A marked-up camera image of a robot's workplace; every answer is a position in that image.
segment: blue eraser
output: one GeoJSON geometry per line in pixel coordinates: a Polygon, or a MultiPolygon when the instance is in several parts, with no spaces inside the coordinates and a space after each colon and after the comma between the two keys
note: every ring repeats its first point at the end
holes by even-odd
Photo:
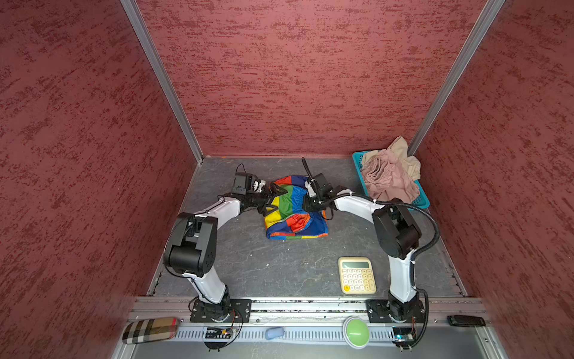
{"type": "Polygon", "coordinates": [[[283,334],[285,334],[285,329],[283,329],[283,327],[269,328],[265,331],[265,339],[270,340],[279,338],[282,337],[283,334]]]}

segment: textured wallpaper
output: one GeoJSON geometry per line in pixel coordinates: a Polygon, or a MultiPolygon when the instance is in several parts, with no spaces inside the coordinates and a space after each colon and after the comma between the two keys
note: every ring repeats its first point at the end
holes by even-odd
{"type": "Polygon", "coordinates": [[[507,0],[417,156],[511,358],[574,357],[574,2],[507,0]]]}
{"type": "Polygon", "coordinates": [[[194,166],[119,1],[3,1],[0,357],[109,358],[194,166]]]}
{"type": "Polygon", "coordinates": [[[207,155],[410,139],[485,0],[140,0],[207,155]]]}

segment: folded cloth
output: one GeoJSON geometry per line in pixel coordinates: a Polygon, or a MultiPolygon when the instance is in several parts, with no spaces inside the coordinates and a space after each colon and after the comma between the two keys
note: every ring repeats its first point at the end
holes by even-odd
{"type": "Polygon", "coordinates": [[[364,184],[371,197],[378,200],[398,198],[412,203],[420,195],[413,179],[402,167],[401,161],[391,150],[382,149],[363,165],[364,184]]]}
{"type": "Polygon", "coordinates": [[[307,177],[304,176],[288,176],[275,181],[287,193],[273,199],[272,205],[279,209],[265,216],[268,239],[317,238],[326,237],[329,233],[322,212],[303,210],[303,197],[307,194],[305,181],[307,177]]]}
{"type": "MultiPolygon", "coordinates": [[[[392,144],[387,147],[388,150],[393,151],[395,155],[401,160],[401,165],[405,169],[406,173],[413,179],[413,181],[421,179],[421,163],[414,156],[407,156],[407,150],[409,145],[406,140],[399,136],[395,138],[392,144]]],[[[373,150],[367,152],[363,155],[362,164],[363,166],[371,160],[374,156],[379,153],[379,150],[373,150]]]]}

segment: pink clothing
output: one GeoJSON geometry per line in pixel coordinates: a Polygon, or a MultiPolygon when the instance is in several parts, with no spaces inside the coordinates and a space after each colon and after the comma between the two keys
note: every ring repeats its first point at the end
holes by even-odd
{"type": "Polygon", "coordinates": [[[393,151],[382,149],[361,170],[369,195],[378,200],[398,198],[412,203],[420,194],[417,184],[406,173],[393,151]]]}

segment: calculator screen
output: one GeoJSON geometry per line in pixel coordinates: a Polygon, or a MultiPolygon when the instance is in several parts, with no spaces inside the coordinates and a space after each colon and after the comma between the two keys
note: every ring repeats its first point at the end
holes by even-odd
{"type": "Polygon", "coordinates": [[[343,262],[343,268],[368,268],[369,262],[343,262]]]}

